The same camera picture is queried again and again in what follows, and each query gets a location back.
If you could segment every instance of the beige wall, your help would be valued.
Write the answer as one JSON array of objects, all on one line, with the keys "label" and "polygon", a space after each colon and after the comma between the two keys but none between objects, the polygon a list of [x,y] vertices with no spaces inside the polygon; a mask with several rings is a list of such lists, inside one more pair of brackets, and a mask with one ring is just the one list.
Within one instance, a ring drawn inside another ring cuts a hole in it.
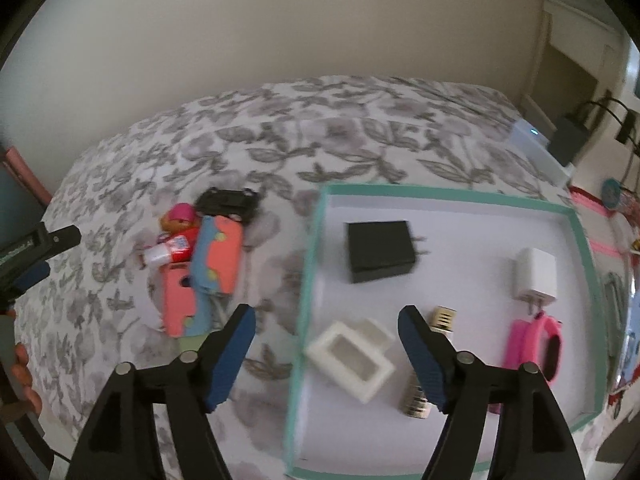
[{"label": "beige wall", "polygon": [[517,100],[542,0],[48,0],[0,72],[0,129],[53,190],[81,150],[223,89],[323,74]]}]

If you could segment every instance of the red bottle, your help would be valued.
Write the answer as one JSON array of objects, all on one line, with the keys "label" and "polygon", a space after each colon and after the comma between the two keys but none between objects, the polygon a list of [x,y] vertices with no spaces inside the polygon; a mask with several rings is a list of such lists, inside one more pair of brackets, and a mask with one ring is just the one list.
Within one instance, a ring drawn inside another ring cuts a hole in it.
[{"label": "red bottle", "polygon": [[150,267],[188,262],[191,260],[199,230],[198,227],[187,229],[171,236],[162,244],[145,249],[142,253],[142,262]]}]

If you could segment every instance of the pink strap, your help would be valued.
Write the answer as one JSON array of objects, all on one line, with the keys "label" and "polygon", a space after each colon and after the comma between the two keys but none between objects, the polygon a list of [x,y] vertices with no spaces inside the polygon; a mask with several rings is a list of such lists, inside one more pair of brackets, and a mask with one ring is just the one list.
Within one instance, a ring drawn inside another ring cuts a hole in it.
[{"label": "pink strap", "polygon": [[589,245],[591,246],[591,250],[594,253],[606,254],[607,256],[611,256],[612,258],[618,258],[620,260],[622,259],[622,254],[620,254],[615,247],[605,245],[603,243],[597,242],[596,240],[589,240]]},{"label": "pink strap", "polygon": [[588,197],[584,196],[582,193],[571,193],[571,200],[574,201],[575,205],[580,205],[587,209],[591,209],[594,213],[598,213],[601,216],[609,216],[609,211],[602,204],[598,204],[593,200],[590,200]]}]

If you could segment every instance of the gray leaf pattern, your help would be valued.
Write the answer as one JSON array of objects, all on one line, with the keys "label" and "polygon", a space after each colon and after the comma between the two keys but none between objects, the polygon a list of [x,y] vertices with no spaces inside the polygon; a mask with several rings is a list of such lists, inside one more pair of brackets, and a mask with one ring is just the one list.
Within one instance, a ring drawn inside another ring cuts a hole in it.
[{"label": "gray leaf pattern", "polygon": [[[134,287],[153,280],[139,280],[134,252],[154,243],[159,217],[175,203],[210,186],[249,186],[263,199],[245,232],[234,302],[258,307],[259,334],[232,400],[210,421],[223,453],[251,462],[261,452],[281,456],[294,357],[282,349],[295,348],[282,341],[296,333],[321,184],[451,186],[565,202],[566,190],[505,146],[518,117],[487,88],[324,76],[201,98],[102,140],[78,158],[43,218],[50,230],[75,223],[82,244],[52,258],[50,278],[17,302],[16,337],[30,349],[34,388],[77,438],[118,362],[147,367],[177,356],[175,340],[139,319]],[[163,463],[180,478],[166,412],[156,422]],[[232,430],[238,424],[250,444]],[[232,462],[234,477],[282,478],[282,468],[251,462]]]}]

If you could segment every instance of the metal screw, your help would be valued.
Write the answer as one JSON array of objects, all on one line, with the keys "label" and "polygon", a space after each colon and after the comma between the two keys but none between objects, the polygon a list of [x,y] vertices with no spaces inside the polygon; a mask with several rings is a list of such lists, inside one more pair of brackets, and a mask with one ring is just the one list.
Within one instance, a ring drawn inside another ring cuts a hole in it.
[{"label": "metal screw", "polygon": [[524,371],[530,373],[530,374],[537,374],[538,373],[538,365],[531,362],[531,361],[527,361],[526,363],[524,363],[522,365],[522,368],[524,368]]},{"label": "metal screw", "polygon": [[463,365],[469,365],[476,360],[476,357],[471,352],[462,351],[458,352],[456,359]]},{"label": "metal screw", "polygon": [[131,363],[120,363],[116,366],[116,373],[118,375],[127,375],[131,371]]},{"label": "metal screw", "polygon": [[180,354],[180,361],[185,364],[193,363],[198,358],[198,353],[195,350],[187,350]]}]

